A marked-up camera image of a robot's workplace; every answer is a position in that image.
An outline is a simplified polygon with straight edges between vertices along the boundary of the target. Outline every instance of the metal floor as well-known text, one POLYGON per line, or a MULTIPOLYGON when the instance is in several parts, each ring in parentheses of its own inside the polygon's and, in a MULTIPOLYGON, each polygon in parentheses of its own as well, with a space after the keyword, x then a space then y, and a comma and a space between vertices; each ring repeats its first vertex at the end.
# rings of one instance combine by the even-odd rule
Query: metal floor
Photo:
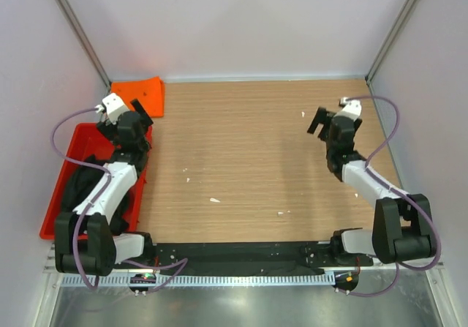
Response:
MULTIPOLYGON (((389 269, 362 271, 356 291, 381 290, 394 274, 389 269)), ((377 298, 345 296, 331 287, 188 287, 146 297, 131 296, 127 287, 100 288, 97 293, 62 287, 50 325, 436 327, 442 322, 426 274, 402 270, 399 284, 377 298), (93 308, 101 311, 83 311, 93 308)))

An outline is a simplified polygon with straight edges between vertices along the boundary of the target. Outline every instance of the wooden tabletop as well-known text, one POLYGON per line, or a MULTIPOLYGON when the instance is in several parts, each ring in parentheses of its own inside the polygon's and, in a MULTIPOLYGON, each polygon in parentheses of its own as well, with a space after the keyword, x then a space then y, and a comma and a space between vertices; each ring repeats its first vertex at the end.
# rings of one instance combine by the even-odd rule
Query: wooden tabletop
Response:
MULTIPOLYGON (((306 133, 319 106, 338 111, 339 98, 364 94, 363 80, 167 84, 138 229, 193 243, 319 241, 371 228, 374 209, 328 171, 325 143, 306 133)), ((355 142, 367 156, 384 137, 372 101, 362 103, 355 142)), ((372 164, 398 183, 388 150, 372 164)))

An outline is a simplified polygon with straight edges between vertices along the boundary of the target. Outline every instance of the orange cloth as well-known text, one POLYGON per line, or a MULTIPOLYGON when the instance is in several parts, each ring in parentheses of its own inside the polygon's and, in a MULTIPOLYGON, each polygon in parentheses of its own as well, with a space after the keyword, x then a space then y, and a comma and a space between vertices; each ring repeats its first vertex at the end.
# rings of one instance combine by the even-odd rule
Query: orange cloth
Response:
POLYGON ((113 82, 110 91, 122 98, 125 104, 133 110, 130 102, 138 99, 150 117, 164 116, 164 82, 159 77, 149 80, 130 82, 113 82))

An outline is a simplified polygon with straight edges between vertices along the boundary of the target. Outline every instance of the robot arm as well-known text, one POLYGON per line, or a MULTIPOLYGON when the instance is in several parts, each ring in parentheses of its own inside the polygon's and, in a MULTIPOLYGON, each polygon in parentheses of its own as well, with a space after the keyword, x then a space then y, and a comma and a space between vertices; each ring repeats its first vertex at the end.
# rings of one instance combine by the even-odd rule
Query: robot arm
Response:
POLYGON ((106 119, 97 129, 116 147, 109 163, 104 165, 110 175, 104 174, 88 197, 71 213, 61 212, 55 221, 56 268, 59 272, 77 273, 72 252, 72 235, 76 222, 91 199, 112 177, 97 202, 87 211, 80 233, 88 238, 78 241, 83 268, 87 274, 107 276, 114 265, 129 258, 149 260, 154 257, 153 242, 148 233, 112 233, 110 221, 122 198, 135 185, 143 172, 150 149, 145 134, 153 121, 137 100, 130 111, 122 99, 110 94, 97 106, 106 119))
POLYGON ((340 100, 343 107, 338 113, 318 108, 307 131, 314 133, 319 124, 323 127, 318 135, 326 143, 327 166, 338 180, 354 187, 375 208, 372 231, 356 229, 341 233, 343 250, 348 253, 375 255, 383 263, 429 258, 435 254, 435 238, 429 225, 408 202, 392 189, 412 198, 431 217, 429 201, 423 195, 409 195, 395 187, 370 166, 354 149, 355 133, 361 125, 361 102, 340 100), (366 169, 373 171, 377 181, 366 169), (410 226, 401 226, 401 218, 410 226))

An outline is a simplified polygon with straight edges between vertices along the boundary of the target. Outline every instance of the metal frame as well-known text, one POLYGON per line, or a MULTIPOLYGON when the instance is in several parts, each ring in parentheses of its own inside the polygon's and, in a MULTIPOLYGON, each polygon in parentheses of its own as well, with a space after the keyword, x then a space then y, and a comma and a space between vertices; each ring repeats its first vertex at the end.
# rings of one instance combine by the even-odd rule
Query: metal frame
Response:
POLYGON ((75 33, 78 39, 78 42, 80 42, 81 46, 83 47, 84 52, 89 57, 89 60, 91 60, 91 63, 96 69, 98 75, 101 77, 102 82, 104 82, 104 85, 109 90, 110 84, 111 84, 110 79, 107 76, 107 73, 101 64, 99 57, 97 56, 96 52, 93 49, 93 46, 89 42, 89 39, 86 36, 86 33, 83 30, 83 27, 81 27, 80 21, 76 17, 75 12, 70 6, 68 0, 56 0, 56 1, 57 1, 58 7, 60 7, 61 11, 63 12, 64 17, 67 19, 68 24, 70 25, 71 29, 75 33))
POLYGON ((366 82, 369 85, 372 80, 374 79, 377 71, 380 68, 380 65, 385 60, 385 57, 388 55, 388 52, 392 48, 393 44, 395 43, 396 39, 400 35, 401 31, 403 30, 404 26, 407 24, 408 20, 414 9, 416 8, 417 3, 420 0, 406 0, 403 7, 400 10, 400 13, 396 17, 393 26, 388 32, 387 37, 385 38, 382 47, 379 49, 379 53, 377 54, 374 63, 371 65, 371 69, 366 76, 366 82))

